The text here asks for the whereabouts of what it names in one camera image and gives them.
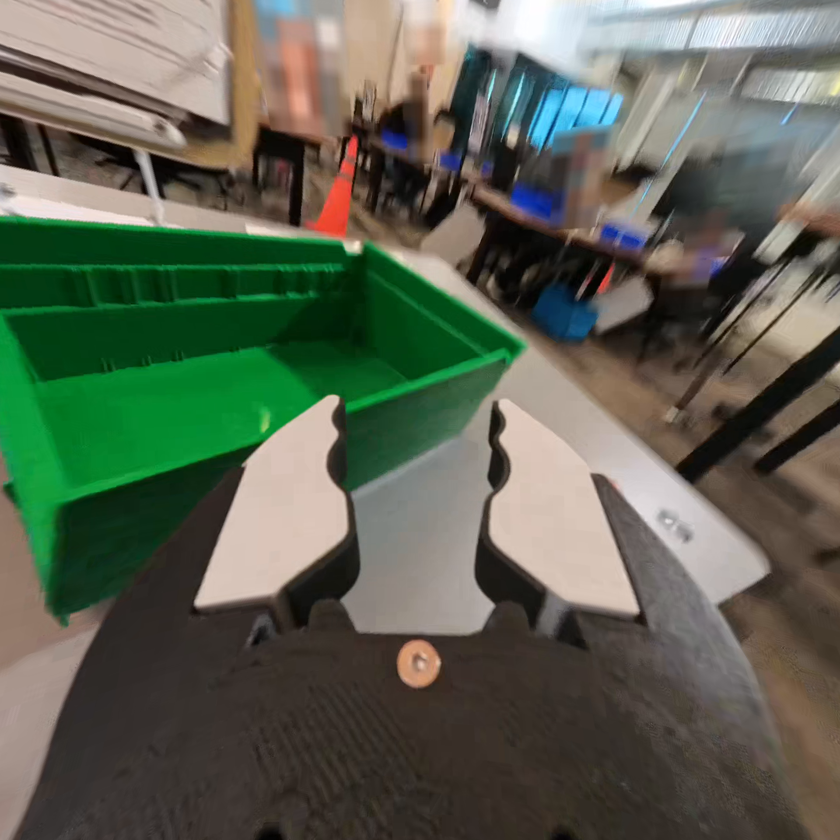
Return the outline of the long wooden table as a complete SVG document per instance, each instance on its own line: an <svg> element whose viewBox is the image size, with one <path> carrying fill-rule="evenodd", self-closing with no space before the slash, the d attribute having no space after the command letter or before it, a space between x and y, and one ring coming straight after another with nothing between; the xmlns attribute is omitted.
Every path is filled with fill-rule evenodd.
<svg viewBox="0 0 840 840"><path fill-rule="evenodd" d="M591 299L608 286L612 269L619 277L663 274L653 268L648 248L608 244L594 228L552 227L489 187L473 187L470 200L484 214L485 225L466 279L477 287L485 278L504 308L530 312L551 286Z"/></svg>

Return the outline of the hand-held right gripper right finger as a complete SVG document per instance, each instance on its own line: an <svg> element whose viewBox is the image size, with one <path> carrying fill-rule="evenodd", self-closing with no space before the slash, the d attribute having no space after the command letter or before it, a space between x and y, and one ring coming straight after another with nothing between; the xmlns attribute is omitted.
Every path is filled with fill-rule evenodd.
<svg viewBox="0 0 840 840"><path fill-rule="evenodd" d="M574 614L637 623L642 606L589 466L507 398L488 434L490 494L476 582L494 605L520 607L531 630L573 637Z"/></svg>

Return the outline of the green plastic bin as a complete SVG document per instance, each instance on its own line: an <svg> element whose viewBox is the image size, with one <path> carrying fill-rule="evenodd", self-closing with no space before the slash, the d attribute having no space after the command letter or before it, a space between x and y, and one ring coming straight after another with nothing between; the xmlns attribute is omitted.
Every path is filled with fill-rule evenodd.
<svg viewBox="0 0 840 840"><path fill-rule="evenodd" d="M458 436L526 348L377 245L2 217L4 490L46 608L122 592L323 397L355 490Z"/></svg>

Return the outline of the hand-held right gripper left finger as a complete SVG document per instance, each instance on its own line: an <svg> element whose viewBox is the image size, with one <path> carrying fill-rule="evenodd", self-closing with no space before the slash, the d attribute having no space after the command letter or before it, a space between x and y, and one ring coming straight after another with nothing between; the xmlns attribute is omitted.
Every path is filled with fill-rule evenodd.
<svg viewBox="0 0 840 840"><path fill-rule="evenodd" d="M342 398L327 395L246 459L193 601L200 614L256 607L278 629L308 625L361 570Z"/></svg>

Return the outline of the grey desk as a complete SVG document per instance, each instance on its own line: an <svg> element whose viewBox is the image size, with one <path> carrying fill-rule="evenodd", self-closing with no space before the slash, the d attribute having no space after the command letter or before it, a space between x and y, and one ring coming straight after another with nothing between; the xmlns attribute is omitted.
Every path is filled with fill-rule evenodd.
<svg viewBox="0 0 840 840"><path fill-rule="evenodd" d="M456 440L353 493L362 569L346 602L363 632L465 634L490 602L473 579L489 490L490 406L506 397L617 488L714 603L769 572L764 552L561 372L536 340ZM2 838L12 838L61 704L108 607L60 628L48 616L23 526L2 497Z"/></svg>

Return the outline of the white document stand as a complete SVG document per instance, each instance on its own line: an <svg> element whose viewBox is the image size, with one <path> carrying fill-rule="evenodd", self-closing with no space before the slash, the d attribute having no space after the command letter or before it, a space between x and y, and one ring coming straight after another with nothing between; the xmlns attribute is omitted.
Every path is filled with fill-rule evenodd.
<svg viewBox="0 0 840 840"><path fill-rule="evenodd" d="M230 122L220 125L96 78L2 48L2 116L130 148L147 183L152 158L193 169L250 168L259 132L260 89L253 2L229 2Z"/></svg>

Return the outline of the printed instruction sheet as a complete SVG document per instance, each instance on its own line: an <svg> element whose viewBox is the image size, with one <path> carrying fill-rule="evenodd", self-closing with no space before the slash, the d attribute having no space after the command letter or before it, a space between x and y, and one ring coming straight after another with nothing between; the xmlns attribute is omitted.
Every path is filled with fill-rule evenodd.
<svg viewBox="0 0 840 840"><path fill-rule="evenodd" d="M2 1L2 48L230 122L225 1Z"/></svg>

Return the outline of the blue floor crate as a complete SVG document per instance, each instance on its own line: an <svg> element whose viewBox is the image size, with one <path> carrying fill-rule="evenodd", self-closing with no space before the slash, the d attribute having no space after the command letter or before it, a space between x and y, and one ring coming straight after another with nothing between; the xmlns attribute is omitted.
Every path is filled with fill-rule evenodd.
<svg viewBox="0 0 840 840"><path fill-rule="evenodd" d="M530 319L552 340L578 343L589 336L598 315L589 301L575 299L569 288L551 285L541 290Z"/></svg>

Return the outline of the orange traffic cone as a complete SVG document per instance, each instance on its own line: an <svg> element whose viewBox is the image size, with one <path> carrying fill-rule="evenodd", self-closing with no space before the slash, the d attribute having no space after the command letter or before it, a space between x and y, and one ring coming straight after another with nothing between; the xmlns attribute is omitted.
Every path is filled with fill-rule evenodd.
<svg viewBox="0 0 840 840"><path fill-rule="evenodd" d="M358 163L359 138L352 134L343 147L343 158L333 180L321 213L308 230L334 238L344 238L350 221L355 176Z"/></svg>

